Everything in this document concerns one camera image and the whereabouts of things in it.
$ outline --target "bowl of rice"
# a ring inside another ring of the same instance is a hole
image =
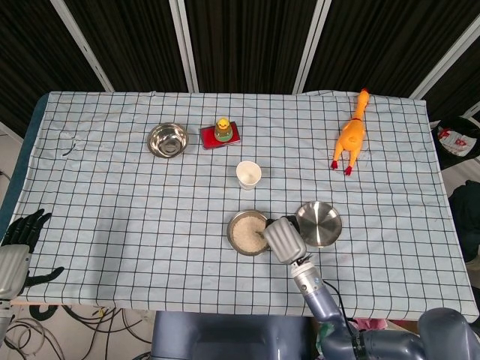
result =
[[[240,211],[232,217],[226,236],[232,247],[240,254],[254,257],[269,248],[263,238],[267,218],[257,210]]]

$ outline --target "yellow rubber chicken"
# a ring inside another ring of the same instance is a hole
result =
[[[363,138],[365,136],[365,126],[362,120],[369,97],[370,95],[368,94],[367,89],[363,88],[360,91],[360,94],[358,94],[355,114],[352,117],[352,120],[343,127],[340,137],[337,140],[337,145],[335,146],[335,154],[333,156],[333,161],[331,162],[332,169],[338,168],[337,160],[343,150],[350,152],[350,162],[349,166],[345,169],[345,175],[350,175],[352,173],[353,165],[355,165],[355,161],[362,150]]]

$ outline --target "cup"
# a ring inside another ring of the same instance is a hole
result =
[[[237,178],[242,189],[252,190],[262,178],[262,170],[253,161],[242,161],[237,165]]]

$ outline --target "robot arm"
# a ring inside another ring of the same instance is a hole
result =
[[[39,210],[25,218],[15,220],[7,229],[0,244],[0,346],[13,315],[10,300],[15,299],[25,287],[56,279],[64,268],[51,274],[29,277],[29,265],[42,226],[52,214]]]
[[[294,223],[295,219],[286,217],[269,220],[263,235],[278,261],[292,266],[293,280],[313,316],[332,327],[321,343],[327,360],[480,359],[480,344],[472,329],[452,309],[424,313],[418,321],[421,337],[407,331],[356,331],[326,289],[320,270],[305,258],[307,249]]]

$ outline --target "robot finger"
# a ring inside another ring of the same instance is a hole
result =
[[[19,217],[13,223],[10,224],[0,246],[10,245],[12,243],[12,237],[14,236],[15,230],[17,229],[18,225],[20,224],[20,221],[22,220],[23,220],[23,217]]]
[[[64,270],[65,268],[60,266],[47,275],[28,276],[25,279],[25,287],[34,287],[35,285],[44,284],[55,280]]]
[[[21,230],[18,244],[28,244],[29,235],[32,232],[32,228],[35,226],[38,218],[44,213],[44,210],[38,210],[34,214],[31,214],[25,218],[25,226]]]
[[[38,239],[40,238],[40,231],[44,227],[44,224],[52,217],[52,213],[49,212],[41,216],[31,229],[30,235],[26,241],[26,244],[30,247],[30,254],[33,253],[35,246],[37,246]]]
[[[22,217],[18,225],[16,225],[15,230],[12,231],[12,235],[10,237],[10,243],[12,245],[19,243],[18,240],[20,238],[20,234],[22,233],[23,228],[25,227],[26,221],[27,217]]]

